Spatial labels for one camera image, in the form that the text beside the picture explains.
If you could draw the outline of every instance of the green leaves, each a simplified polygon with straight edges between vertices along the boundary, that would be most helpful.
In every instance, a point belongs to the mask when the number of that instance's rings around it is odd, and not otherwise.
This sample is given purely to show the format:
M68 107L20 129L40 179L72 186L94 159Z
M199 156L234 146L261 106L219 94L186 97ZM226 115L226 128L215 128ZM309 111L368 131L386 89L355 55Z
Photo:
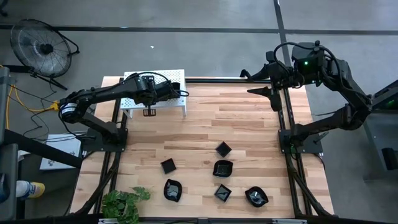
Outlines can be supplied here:
M122 209L124 209L124 204L123 203L119 203L118 210L122 210Z
M139 220L136 203L149 200L150 193L143 187L132 187L134 193L113 190L102 201L105 218L117 218L120 224L137 224Z
M132 187L134 191L136 191L139 200L149 200L150 199L150 193L143 187Z

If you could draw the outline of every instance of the black cube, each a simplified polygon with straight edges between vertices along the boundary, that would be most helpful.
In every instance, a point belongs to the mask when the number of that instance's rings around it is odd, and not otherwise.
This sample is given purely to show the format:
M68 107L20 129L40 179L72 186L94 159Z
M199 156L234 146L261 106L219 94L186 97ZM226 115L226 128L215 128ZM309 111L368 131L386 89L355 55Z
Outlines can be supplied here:
M226 202L231 192L232 191L230 189L221 184L214 195L223 202Z
M229 152L231 152L231 148L225 143L222 142L219 146L217 146L216 151L222 156L225 157L228 155Z
M166 161L161 162L161 164L162 164L163 171L165 174L168 174L169 172L172 172L175 169L177 169L177 168L175 168L173 159L167 159Z

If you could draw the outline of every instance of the wooden tabletop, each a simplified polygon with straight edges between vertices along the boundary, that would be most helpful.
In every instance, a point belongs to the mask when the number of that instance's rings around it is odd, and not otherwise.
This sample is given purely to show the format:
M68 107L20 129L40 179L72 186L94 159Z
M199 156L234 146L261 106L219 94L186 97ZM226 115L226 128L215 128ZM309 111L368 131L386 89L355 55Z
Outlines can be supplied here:
M119 78L104 77L102 86L113 85ZM142 111L134 112L134 118L127 122L129 136L116 189L130 192L131 187L143 186L149 190L150 200L137 205L140 217L294 216L285 158L277 139L278 115L271 110L267 98L246 92L262 86L188 83L190 96L185 118L180 108L158 109L157 116L149 118L143 117ZM289 91L295 121L311 122L305 88ZM98 104L95 115L110 121L113 105L114 101ZM222 159L215 148L223 141L232 148L225 159L234 163L233 173L226 179L212 175L214 163ZM81 208L97 187L103 157L104 153L96 152L83 161L71 212ZM177 170L165 175L160 163L170 158ZM321 162L314 155L304 154L303 164L308 187L324 208L333 213ZM178 203L163 196L167 179L177 180L183 186ZM220 184L232 190L226 203L214 196ZM252 186L261 187L269 203L261 208L250 205L244 191ZM298 194L304 211L300 190Z

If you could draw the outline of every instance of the gray floor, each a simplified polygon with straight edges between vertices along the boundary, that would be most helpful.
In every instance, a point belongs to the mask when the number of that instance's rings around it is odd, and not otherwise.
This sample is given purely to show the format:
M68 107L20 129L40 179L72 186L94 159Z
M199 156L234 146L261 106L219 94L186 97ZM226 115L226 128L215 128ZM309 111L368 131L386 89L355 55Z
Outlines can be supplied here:
M397 30L398 2L394 0L280 0L286 29ZM215 27L277 29L272 0L19 0L10 1L8 18L13 24L22 18L43 20L53 25L115 27ZM72 67L58 81L71 91L100 86L105 75L125 71L183 68L188 76L237 77L243 68L258 71L265 52L280 43L279 34L222 34L170 32L62 32L81 47ZM0 63L19 62L9 46L9 31L0 30ZM314 41L349 62L355 80L366 93L374 93L397 79L396 35L288 35L288 41ZM39 96L51 93L46 83L26 74L15 74L18 87ZM66 96L58 91L50 99ZM313 114L326 113L344 105L337 93L321 86L307 87ZM21 94L28 106L40 102ZM11 129L18 133L33 128L31 114L11 103ZM55 113L40 116L52 134L64 133ZM84 126L70 125L72 130ZM34 137L45 129L28 134ZM372 170L374 158L363 128L334 130L322 140L326 176L335 213L345 218L398 222L398 184L365 184L363 175ZM39 158L31 156L32 166ZM76 172L36 173L46 185L68 178L35 200L41 209L28 209L27 217L61 215L68 207Z

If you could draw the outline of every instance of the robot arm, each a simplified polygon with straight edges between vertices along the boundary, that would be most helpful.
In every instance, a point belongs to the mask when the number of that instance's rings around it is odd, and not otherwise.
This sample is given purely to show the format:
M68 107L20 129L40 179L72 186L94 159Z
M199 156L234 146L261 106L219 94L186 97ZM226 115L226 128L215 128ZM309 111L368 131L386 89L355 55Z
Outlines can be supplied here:
M283 45L294 45L293 67L287 67L276 59L276 52ZM302 146L303 141L312 134L335 128L345 130L359 128L373 110L393 99L397 93L397 84L395 84L377 98L367 96L353 80L348 63L337 59L329 49L320 45L319 41L280 44L273 52L267 52L266 56L269 63L265 64L260 72L251 76L249 72L242 70L241 77L247 77L248 81L270 78L271 88L253 89L248 92L268 97L274 111L282 109L279 90L290 87L300 88L310 84L320 86L323 83L331 91L338 91L348 102L328 118L306 125L295 124L289 136L289 143L295 146Z
M104 142L117 143L120 133L115 123L98 119L92 114L86 113L88 107L95 103L116 100L120 98L131 98L135 104L142 103L147 107L144 116L155 116L155 110L150 107L160 101L179 98L181 94L180 84L166 80L155 84L154 76L140 76L143 73L134 73L123 82L113 86L102 88L90 88L73 92L66 98L60 100L59 118L67 123L81 123L99 132Z

